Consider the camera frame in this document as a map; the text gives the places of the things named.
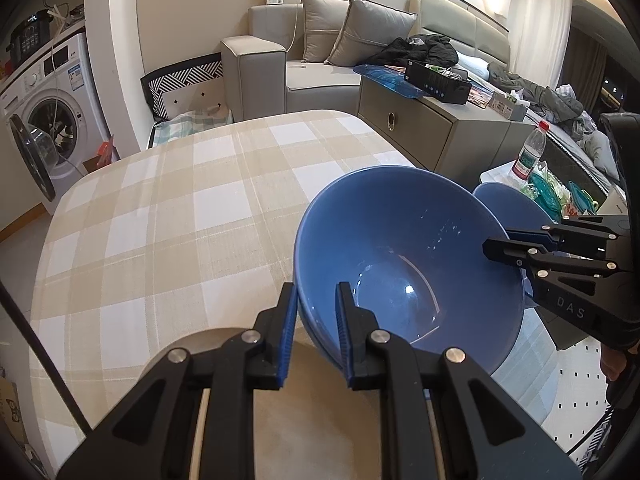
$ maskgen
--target headboard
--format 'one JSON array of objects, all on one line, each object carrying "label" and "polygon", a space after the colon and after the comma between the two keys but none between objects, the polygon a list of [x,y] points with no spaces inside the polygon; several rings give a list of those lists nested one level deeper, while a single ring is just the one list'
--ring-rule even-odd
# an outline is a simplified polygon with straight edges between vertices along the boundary
[{"label": "headboard", "polygon": [[508,67],[508,31],[489,18],[483,20],[449,0],[410,0],[409,12],[418,15],[412,34],[442,34],[462,54]]}]

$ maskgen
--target silver rivet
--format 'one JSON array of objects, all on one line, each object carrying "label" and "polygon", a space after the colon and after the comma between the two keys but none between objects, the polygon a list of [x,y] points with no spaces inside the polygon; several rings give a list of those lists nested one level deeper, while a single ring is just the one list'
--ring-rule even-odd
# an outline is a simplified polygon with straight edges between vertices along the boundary
[{"label": "silver rivet", "polygon": [[466,358],[466,354],[460,348],[449,348],[445,355],[452,363],[461,363]]},{"label": "silver rivet", "polygon": [[391,334],[386,330],[374,330],[369,337],[374,343],[388,343],[391,339]]},{"label": "silver rivet", "polygon": [[262,335],[257,330],[245,330],[242,332],[242,341],[249,344],[254,344],[260,341]]},{"label": "silver rivet", "polygon": [[181,363],[187,358],[187,351],[184,348],[174,348],[167,354],[167,358],[172,363]]}]

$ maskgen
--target black jacket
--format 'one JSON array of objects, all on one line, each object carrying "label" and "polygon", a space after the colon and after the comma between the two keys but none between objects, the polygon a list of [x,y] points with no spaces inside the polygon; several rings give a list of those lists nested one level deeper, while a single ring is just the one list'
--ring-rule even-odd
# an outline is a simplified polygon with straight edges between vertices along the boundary
[{"label": "black jacket", "polygon": [[458,53],[451,46],[450,39],[439,34],[417,34],[424,45],[414,45],[402,38],[396,38],[391,44],[359,64],[406,66],[408,60],[421,61],[432,65],[450,68],[458,63]]}]

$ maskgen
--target black pole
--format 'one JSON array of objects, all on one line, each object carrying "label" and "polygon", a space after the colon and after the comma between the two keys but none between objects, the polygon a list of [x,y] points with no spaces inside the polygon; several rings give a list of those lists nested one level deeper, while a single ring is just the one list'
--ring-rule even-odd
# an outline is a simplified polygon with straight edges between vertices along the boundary
[{"label": "black pole", "polygon": [[38,336],[33,331],[33,328],[31,328],[31,325],[24,317],[24,314],[15,304],[14,298],[12,298],[6,288],[4,288],[2,281],[0,281],[0,303],[4,307],[5,312],[11,318],[11,321],[14,322],[14,325],[20,331],[20,334],[22,334],[22,337],[27,341],[31,350],[33,350],[33,353],[36,354],[40,364],[42,364],[42,367],[51,379],[51,382],[56,387],[60,397],[62,397],[63,402],[69,412],[71,412],[71,416],[80,427],[80,430],[85,435],[91,433],[91,426],[84,418],[84,415],[80,410],[80,406],[76,403],[74,396],[71,395],[71,391],[69,391],[69,388],[66,386],[66,383],[56,368],[56,365],[53,364],[51,357],[47,354],[47,351],[44,349],[44,346],[38,339]]}]

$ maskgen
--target water bottle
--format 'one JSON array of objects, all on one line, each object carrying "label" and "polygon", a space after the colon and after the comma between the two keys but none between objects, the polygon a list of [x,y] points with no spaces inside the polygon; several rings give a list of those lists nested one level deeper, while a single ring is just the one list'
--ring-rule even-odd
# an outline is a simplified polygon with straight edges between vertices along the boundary
[{"label": "water bottle", "polygon": [[545,152],[546,133],[548,131],[549,124],[545,121],[540,121],[540,125],[524,141],[520,155],[509,172],[511,180],[517,186],[522,186],[527,181],[531,171],[536,167],[540,157]]}]

